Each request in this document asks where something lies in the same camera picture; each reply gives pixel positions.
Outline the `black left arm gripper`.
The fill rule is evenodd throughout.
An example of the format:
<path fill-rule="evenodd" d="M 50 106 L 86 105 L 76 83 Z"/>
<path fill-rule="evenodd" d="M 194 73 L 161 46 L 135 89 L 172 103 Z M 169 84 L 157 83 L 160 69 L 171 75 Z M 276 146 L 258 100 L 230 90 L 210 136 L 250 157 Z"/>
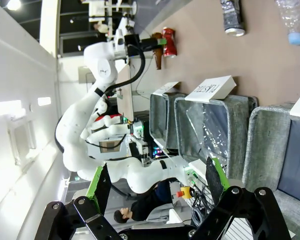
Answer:
<path fill-rule="evenodd" d="M 173 46 L 174 41 L 172 38 L 159 38 L 154 37 L 140 39 L 138 34 L 128 34 L 124 36 L 124 43 L 127 47 L 128 55 L 138 55 L 136 48 L 142 50 L 142 52 L 149 52 L 155 49 L 159 49 L 160 46 Z"/>

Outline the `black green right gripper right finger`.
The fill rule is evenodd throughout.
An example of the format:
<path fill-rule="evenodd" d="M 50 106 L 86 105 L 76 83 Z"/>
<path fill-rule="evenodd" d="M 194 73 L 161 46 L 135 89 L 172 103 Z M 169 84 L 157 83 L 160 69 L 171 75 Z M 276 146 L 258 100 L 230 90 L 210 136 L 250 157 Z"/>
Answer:
<path fill-rule="evenodd" d="M 289 240 L 290 232 L 273 191 L 249 191 L 230 185 L 217 158 L 206 159 L 205 178 L 214 208 L 197 227 L 192 240 L 221 240 L 235 219 L 245 219 L 254 240 Z"/>

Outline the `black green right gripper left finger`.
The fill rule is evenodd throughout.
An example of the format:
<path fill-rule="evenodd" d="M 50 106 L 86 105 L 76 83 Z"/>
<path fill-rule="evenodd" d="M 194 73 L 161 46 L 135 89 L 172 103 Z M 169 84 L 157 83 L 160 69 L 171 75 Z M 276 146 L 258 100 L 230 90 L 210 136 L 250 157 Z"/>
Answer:
<path fill-rule="evenodd" d="M 86 227 L 96 240 L 121 237 L 104 217 L 112 187 L 107 165 L 97 167 L 85 195 L 48 203 L 39 223 L 36 240 L 71 240 L 78 228 Z"/>

